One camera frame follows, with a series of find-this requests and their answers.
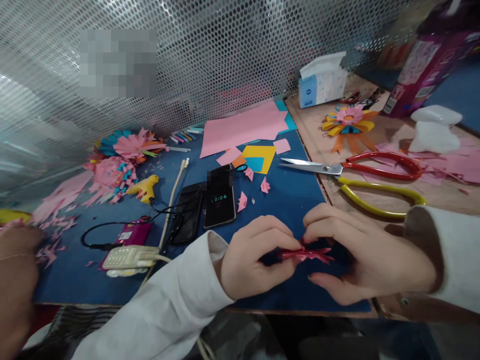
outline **metal mesh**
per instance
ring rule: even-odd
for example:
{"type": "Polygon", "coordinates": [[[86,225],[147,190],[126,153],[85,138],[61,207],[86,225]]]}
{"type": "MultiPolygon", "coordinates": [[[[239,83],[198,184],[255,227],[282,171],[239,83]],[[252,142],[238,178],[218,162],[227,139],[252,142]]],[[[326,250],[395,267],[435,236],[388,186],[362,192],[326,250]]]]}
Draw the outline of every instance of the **metal mesh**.
{"type": "Polygon", "coordinates": [[[0,1],[0,189],[81,165],[113,130],[166,134],[284,97],[319,55],[347,51],[346,70],[371,62],[408,3],[0,1]],[[157,96],[80,97],[89,29],[155,29],[157,96]]]}

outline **white long sleeve shirt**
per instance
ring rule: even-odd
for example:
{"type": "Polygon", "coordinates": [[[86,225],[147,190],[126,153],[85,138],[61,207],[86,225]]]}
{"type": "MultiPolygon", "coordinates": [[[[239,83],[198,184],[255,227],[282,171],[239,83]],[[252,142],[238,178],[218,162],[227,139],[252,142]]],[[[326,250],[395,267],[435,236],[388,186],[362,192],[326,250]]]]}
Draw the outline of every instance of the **white long sleeve shirt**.
{"type": "MultiPolygon", "coordinates": [[[[437,237],[441,244],[444,281],[433,296],[480,313],[480,218],[416,206],[405,220],[410,234],[437,237]]],[[[199,237],[87,336],[73,359],[183,359],[216,312],[233,303],[212,266],[227,246],[213,231],[199,237]]]]}

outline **black phone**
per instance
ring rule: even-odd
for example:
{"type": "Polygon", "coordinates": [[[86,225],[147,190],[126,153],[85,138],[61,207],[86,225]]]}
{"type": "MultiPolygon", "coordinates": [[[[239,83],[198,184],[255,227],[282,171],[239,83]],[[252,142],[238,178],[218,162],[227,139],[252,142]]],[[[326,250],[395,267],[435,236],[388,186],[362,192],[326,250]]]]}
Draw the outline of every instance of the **black phone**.
{"type": "Polygon", "coordinates": [[[186,186],[181,190],[175,216],[171,223],[169,244],[183,246],[192,243],[199,234],[202,214],[203,184],[186,186]]]}
{"type": "Polygon", "coordinates": [[[230,164],[210,171],[203,195],[203,228],[228,224],[237,218],[230,164]]]}

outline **red-handled scissors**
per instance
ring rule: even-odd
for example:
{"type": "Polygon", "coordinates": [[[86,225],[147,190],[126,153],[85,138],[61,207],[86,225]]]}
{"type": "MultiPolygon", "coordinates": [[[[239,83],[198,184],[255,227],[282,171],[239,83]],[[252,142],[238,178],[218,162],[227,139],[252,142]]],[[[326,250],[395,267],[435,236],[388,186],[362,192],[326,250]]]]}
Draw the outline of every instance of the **red-handled scissors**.
{"type": "Polygon", "coordinates": [[[293,168],[298,170],[305,170],[305,171],[314,172],[318,174],[325,174],[335,178],[340,184],[342,184],[340,189],[356,204],[368,210],[369,212],[382,217],[392,218],[392,219],[404,219],[407,213],[385,211],[375,206],[372,206],[369,203],[362,200],[360,197],[358,197],[358,195],[352,191],[350,186],[358,186],[360,188],[377,189],[377,190],[381,190],[389,193],[401,194],[408,198],[413,199],[416,205],[425,205],[427,203],[426,199],[422,195],[420,195],[418,192],[415,192],[407,188],[391,186],[391,185],[381,185],[381,184],[371,183],[366,181],[351,180],[342,176],[343,169],[358,170],[364,173],[379,175],[384,178],[396,179],[396,180],[413,181],[413,180],[417,180],[422,176],[423,170],[418,164],[416,164],[414,161],[412,161],[408,157],[401,156],[395,153],[380,152],[380,151],[366,152],[360,155],[349,157],[348,159],[346,159],[345,162],[341,162],[334,165],[324,165],[317,162],[288,159],[288,158],[282,158],[282,160],[289,162],[290,164],[279,164],[280,166],[285,166],[288,168],[293,168]],[[407,169],[408,173],[403,174],[403,173],[398,173],[393,171],[387,171],[387,170],[382,170],[375,167],[370,167],[370,166],[355,163],[355,161],[357,160],[370,159],[370,158],[383,158],[383,159],[394,160],[398,164],[404,166],[407,169]]]}

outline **glue gun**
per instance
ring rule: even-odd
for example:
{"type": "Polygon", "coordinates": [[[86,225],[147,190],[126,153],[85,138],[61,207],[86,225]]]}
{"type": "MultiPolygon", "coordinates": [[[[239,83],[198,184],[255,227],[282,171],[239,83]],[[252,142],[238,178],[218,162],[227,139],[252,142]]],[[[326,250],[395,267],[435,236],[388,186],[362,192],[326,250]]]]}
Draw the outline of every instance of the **glue gun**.
{"type": "Polygon", "coordinates": [[[141,202],[145,204],[150,204],[150,199],[155,198],[154,194],[154,185],[159,182],[159,177],[157,175],[151,175],[142,181],[137,182],[134,186],[131,186],[127,189],[127,194],[136,194],[137,199],[141,198],[141,202]]]}

